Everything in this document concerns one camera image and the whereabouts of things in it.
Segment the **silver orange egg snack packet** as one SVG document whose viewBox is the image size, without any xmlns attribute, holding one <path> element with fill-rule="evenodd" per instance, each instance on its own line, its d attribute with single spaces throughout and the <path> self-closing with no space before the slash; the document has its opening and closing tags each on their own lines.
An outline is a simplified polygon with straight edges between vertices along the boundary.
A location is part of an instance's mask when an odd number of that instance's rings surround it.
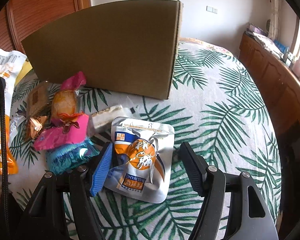
<svg viewBox="0 0 300 240">
<path fill-rule="evenodd" d="M 119 116 L 111 123 L 111 139 L 114 164 L 104 186 L 126 197 L 162 203 L 170 186 L 173 126 Z"/>
</svg>

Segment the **orange white snack packet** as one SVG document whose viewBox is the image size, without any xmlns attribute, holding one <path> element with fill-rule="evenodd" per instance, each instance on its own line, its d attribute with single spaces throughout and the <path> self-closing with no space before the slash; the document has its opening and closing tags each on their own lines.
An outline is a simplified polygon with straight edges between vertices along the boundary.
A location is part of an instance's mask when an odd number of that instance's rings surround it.
<svg viewBox="0 0 300 240">
<path fill-rule="evenodd" d="M 4 99 L 0 99 L 0 175 L 2 174 L 2 161 L 7 160 L 8 174 L 18 173 L 18 165 L 9 149 L 10 145 L 10 116 L 15 80 L 26 60 L 26 55 L 13 50 L 0 49 L 0 81 L 3 86 Z"/>
</svg>

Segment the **teal blue snack packet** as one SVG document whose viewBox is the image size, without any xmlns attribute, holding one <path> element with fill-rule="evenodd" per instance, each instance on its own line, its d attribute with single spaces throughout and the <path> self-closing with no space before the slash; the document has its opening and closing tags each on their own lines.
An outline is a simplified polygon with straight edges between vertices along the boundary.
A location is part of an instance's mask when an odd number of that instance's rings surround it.
<svg viewBox="0 0 300 240">
<path fill-rule="evenodd" d="M 87 163 L 99 152 L 93 142 L 87 139 L 77 144 L 65 144 L 53 150 L 47 150 L 46 163 L 49 171 L 59 175 Z"/>
</svg>

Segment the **pink wrapped pastry snack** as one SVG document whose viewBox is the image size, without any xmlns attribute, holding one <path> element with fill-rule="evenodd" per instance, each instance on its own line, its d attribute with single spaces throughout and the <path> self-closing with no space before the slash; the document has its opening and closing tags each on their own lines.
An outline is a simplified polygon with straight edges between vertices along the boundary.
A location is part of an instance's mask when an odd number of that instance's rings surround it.
<svg viewBox="0 0 300 240">
<path fill-rule="evenodd" d="M 79 109 L 79 89 L 86 84 L 83 72 L 66 79 L 54 95 L 50 128 L 44 129 L 33 143 L 36 151 L 53 150 L 86 139 L 89 115 Z"/>
</svg>

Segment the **white wrapped biscuit bar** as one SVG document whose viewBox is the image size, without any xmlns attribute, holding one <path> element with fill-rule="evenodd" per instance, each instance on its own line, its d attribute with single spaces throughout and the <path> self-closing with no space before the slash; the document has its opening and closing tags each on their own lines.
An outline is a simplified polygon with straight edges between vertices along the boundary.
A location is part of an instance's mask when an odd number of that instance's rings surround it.
<svg viewBox="0 0 300 240">
<path fill-rule="evenodd" d="M 112 121 L 119 116 L 128 116 L 121 105 L 111 106 L 89 115 L 87 136 L 92 137 L 97 133 L 104 132 L 111 127 Z"/>
</svg>

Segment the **brown gold wrapped snack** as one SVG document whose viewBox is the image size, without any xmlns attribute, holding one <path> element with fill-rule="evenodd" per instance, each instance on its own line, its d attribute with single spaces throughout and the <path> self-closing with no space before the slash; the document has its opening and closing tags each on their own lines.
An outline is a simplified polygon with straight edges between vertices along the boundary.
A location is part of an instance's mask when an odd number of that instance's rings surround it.
<svg viewBox="0 0 300 240">
<path fill-rule="evenodd" d="M 50 107 L 49 86 L 47 81 L 40 82 L 27 97 L 26 139 L 36 139 L 48 120 L 46 111 Z"/>
</svg>

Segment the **leaf-print bed sheet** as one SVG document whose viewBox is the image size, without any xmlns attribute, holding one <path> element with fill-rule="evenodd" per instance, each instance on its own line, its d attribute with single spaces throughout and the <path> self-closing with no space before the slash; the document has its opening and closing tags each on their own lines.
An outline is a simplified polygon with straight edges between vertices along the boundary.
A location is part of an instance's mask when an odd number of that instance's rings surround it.
<svg viewBox="0 0 300 240">
<path fill-rule="evenodd" d="M 173 126 L 174 148 L 189 142 L 221 171 L 250 174 L 268 207 L 268 226 L 275 225 L 281 198 L 276 135 L 258 88 L 232 53 L 207 43 L 180 42 L 167 100 L 100 88 L 83 88 L 79 95 L 79 106 L 88 114 L 126 101 L 142 120 Z M 202 202 L 177 158 L 161 204 L 108 189 L 93 199 L 107 239 L 188 239 Z"/>
</svg>

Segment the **yellow plush toy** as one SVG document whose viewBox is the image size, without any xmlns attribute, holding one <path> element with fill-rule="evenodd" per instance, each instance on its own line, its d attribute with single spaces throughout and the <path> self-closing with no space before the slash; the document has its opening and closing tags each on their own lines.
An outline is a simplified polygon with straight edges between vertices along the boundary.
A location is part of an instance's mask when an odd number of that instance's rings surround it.
<svg viewBox="0 0 300 240">
<path fill-rule="evenodd" d="M 25 75 L 32 70 L 32 65 L 30 64 L 29 60 L 26 60 L 23 64 L 21 71 L 19 72 L 16 80 L 15 86 L 25 77 Z"/>
</svg>

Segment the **wooden cabinet counter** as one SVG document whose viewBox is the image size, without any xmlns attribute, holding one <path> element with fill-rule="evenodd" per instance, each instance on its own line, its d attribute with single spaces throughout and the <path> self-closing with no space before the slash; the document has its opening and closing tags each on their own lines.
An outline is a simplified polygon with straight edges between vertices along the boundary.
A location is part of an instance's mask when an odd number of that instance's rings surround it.
<svg viewBox="0 0 300 240">
<path fill-rule="evenodd" d="M 244 33 L 239 61 L 260 91 L 276 135 L 287 132 L 300 119 L 300 82 L 288 67 Z"/>
</svg>

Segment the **brown cardboard box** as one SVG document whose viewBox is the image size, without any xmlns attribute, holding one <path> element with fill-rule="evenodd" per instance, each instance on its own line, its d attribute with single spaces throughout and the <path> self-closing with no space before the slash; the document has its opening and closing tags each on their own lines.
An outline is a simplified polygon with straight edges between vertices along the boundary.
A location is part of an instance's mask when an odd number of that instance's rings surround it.
<svg viewBox="0 0 300 240">
<path fill-rule="evenodd" d="M 43 26 L 22 45 L 41 80 L 83 72 L 89 87 L 166 100 L 182 9 L 179 0 L 104 3 Z"/>
</svg>

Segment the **wooden wardrobe door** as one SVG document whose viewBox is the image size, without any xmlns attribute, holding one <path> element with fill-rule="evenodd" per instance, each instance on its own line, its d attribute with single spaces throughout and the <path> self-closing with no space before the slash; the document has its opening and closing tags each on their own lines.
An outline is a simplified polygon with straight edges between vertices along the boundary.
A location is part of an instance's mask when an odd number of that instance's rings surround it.
<svg viewBox="0 0 300 240">
<path fill-rule="evenodd" d="M 24 52 L 22 40 L 44 25 L 91 6 L 91 0 L 8 0 L 0 7 L 0 48 Z"/>
</svg>

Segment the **beige curtain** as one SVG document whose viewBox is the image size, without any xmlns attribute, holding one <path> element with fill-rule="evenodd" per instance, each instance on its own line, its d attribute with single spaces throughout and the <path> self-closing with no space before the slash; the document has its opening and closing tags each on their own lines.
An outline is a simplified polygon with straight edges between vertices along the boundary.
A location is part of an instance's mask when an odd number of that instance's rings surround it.
<svg viewBox="0 0 300 240">
<path fill-rule="evenodd" d="M 277 40 L 280 34 L 280 8 L 281 0 L 270 0 L 271 2 L 271 17 L 268 37 L 271 40 Z"/>
</svg>

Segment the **white wall switch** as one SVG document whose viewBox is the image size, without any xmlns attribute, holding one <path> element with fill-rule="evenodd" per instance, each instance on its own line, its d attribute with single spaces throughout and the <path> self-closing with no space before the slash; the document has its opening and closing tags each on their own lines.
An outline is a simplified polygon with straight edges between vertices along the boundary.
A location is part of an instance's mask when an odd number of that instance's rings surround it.
<svg viewBox="0 0 300 240">
<path fill-rule="evenodd" d="M 217 13 L 218 13 L 216 8 L 210 7 L 210 6 L 208 6 L 208 5 L 206 6 L 206 11 L 207 11 L 207 12 L 214 13 L 214 14 L 217 14 Z"/>
</svg>

